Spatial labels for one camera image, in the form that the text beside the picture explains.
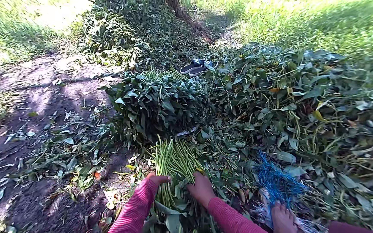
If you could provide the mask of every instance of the soil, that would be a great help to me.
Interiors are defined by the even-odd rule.
[[[64,119],[66,111],[88,118],[88,108],[107,104],[105,92],[97,90],[108,83],[96,78],[104,72],[101,66],[84,63],[80,56],[56,54],[0,70],[0,90],[14,92],[21,98],[15,111],[0,124],[0,180],[17,172],[19,159],[30,156],[39,147],[35,139],[5,143],[8,134],[23,127],[23,131],[32,130],[38,135],[56,111],[60,114],[58,119]],[[38,116],[29,116],[30,112]],[[106,178],[95,181],[84,192],[73,189],[75,201],[69,193],[58,192],[69,183],[67,177],[45,177],[24,186],[1,182],[0,186],[6,188],[0,200],[0,231],[6,224],[13,225],[18,232],[99,232],[100,220],[113,214],[106,207],[108,199],[103,190],[111,186],[127,190],[128,185],[120,182],[112,171],[121,171],[131,156],[124,149],[111,155]]]

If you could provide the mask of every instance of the person's right hand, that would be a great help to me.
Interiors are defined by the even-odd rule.
[[[195,185],[188,184],[186,188],[191,193],[191,195],[199,202],[201,205],[208,208],[208,203],[213,197],[216,197],[212,189],[211,181],[208,177],[202,175],[200,172],[194,172]]]

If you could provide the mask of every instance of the shoe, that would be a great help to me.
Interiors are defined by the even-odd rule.
[[[187,66],[184,66],[181,70],[180,70],[180,73],[181,74],[188,74],[190,71],[192,71],[193,69],[195,68],[199,68],[199,67],[203,67],[204,66],[204,60],[200,60],[200,59],[193,59],[191,61],[191,64],[187,65]]]
[[[204,66],[193,68],[191,71],[189,71],[190,77],[196,77],[200,74],[203,74],[207,72],[209,69],[208,67],[216,68],[218,66],[218,62],[212,62],[212,61],[206,61],[204,63]]]

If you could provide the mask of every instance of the forearm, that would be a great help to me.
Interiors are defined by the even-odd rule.
[[[224,233],[267,233],[218,197],[210,200],[208,212],[214,217]]]
[[[139,233],[155,199],[158,186],[150,179],[143,179],[125,204],[109,233]]]

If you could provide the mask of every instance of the blue string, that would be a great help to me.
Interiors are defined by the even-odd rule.
[[[270,195],[270,208],[279,200],[291,208],[293,201],[308,188],[289,174],[283,173],[267,160],[267,154],[259,149],[261,164],[256,168],[259,186],[267,189]]]

